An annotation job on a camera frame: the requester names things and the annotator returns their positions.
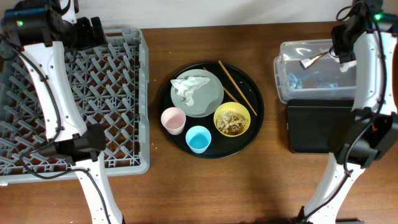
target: white wall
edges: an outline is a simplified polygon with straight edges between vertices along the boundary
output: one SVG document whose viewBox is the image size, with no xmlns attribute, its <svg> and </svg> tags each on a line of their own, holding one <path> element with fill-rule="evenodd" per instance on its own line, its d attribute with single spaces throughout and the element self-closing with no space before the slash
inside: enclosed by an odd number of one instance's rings
<svg viewBox="0 0 398 224">
<path fill-rule="evenodd" d="M 0 0 L 0 18 L 18 0 Z M 334 21 L 352 0 L 79 0 L 78 16 L 99 16 L 105 29 L 198 27 Z M 398 14 L 398 0 L 384 0 Z"/>
</svg>

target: brown surface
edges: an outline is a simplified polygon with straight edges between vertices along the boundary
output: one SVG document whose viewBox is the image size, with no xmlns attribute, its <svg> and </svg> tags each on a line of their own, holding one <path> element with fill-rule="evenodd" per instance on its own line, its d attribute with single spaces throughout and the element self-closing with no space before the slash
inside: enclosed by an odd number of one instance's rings
<svg viewBox="0 0 398 224">
<path fill-rule="evenodd" d="M 328 157 L 287 149 L 285 105 L 273 59 L 289 40 L 330 38 L 335 23 L 144 30 L 150 49 L 151 165 L 144 175 L 110 177 L 127 223 L 239 223 L 294 217 L 314 193 Z M 266 108 L 250 146 L 224 159 L 190 156 L 166 140 L 158 122 L 162 86 L 191 63 L 222 60 L 257 83 Z M 338 217 L 397 223 L 398 151 L 391 149 L 354 184 Z M 0 187 L 0 223 L 90 223 L 77 180 Z"/>
</svg>

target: food scraps in bowl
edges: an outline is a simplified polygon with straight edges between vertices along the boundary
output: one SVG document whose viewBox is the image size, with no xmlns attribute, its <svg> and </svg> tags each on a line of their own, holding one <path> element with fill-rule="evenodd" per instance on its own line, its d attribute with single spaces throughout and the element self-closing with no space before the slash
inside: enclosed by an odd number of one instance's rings
<svg viewBox="0 0 398 224">
<path fill-rule="evenodd" d="M 218 130 L 231 136 L 241 134 L 246 123 L 244 116 L 233 110 L 225 110 L 217 117 Z"/>
</svg>

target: wooden chopstick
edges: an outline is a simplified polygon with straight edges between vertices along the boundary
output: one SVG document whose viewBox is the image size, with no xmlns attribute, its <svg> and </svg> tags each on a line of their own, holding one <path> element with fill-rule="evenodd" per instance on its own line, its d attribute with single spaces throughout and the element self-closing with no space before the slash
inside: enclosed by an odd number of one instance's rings
<svg viewBox="0 0 398 224">
<path fill-rule="evenodd" d="M 231 97 L 232 100 L 234 100 L 236 103 L 239 103 L 239 102 L 235 99 L 235 97 L 234 97 L 225 87 L 223 87 L 223 88 L 224 88 L 224 91 L 226 92 L 226 94 L 228 94 L 228 96 Z"/>
<path fill-rule="evenodd" d="M 232 78 L 232 76 L 229 74 L 229 72 L 227 71 L 227 69 L 224 67 L 223 63 L 221 61 L 218 61 L 218 63 L 221 65 L 221 67 L 223 68 L 224 72 L 226 73 L 226 75 L 228 76 L 228 78 L 231 80 L 231 82 L 234 84 L 235 88 L 238 90 L 238 92 L 241 94 L 241 96 L 243 97 L 243 99 L 246 101 L 246 103 L 249 105 L 250 109 L 253 111 L 253 113 L 257 116 L 257 113 L 254 111 L 253 107 L 251 106 L 251 104 L 249 103 L 248 99 L 246 99 L 246 97 L 244 96 L 244 94 L 242 93 L 241 89 L 238 87 L 238 85 L 236 84 L 236 82 L 234 81 L 234 79 Z"/>
</svg>

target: yellow bowl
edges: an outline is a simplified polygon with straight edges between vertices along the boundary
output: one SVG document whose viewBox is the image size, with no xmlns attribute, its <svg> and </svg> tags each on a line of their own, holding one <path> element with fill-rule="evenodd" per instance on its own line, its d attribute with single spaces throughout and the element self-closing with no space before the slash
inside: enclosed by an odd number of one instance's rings
<svg viewBox="0 0 398 224">
<path fill-rule="evenodd" d="M 217 128 L 218 115 L 220 115 L 221 112 L 224 112 L 226 110 L 236 111 L 239 114 L 241 114 L 247 120 L 247 123 L 246 123 L 242 133 L 233 136 L 233 135 L 225 134 L 222 131 L 218 130 L 218 128 Z M 223 103 L 222 105 L 220 105 L 217 108 L 217 110 L 214 112 L 213 120 L 214 120 L 214 125 L 216 126 L 217 130 L 221 134 L 224 134 L 227 137 L 236 137 L 236 136 L 240 136 L 241 134 L 245 133 L 249 129 L 249 126 L 250 126 L 250 113 L 249 113 L 248 109 L 246 109 L 242 104 L 235 103 L 235 102 L 228 102 L 228 103 Z"/>
</svg>

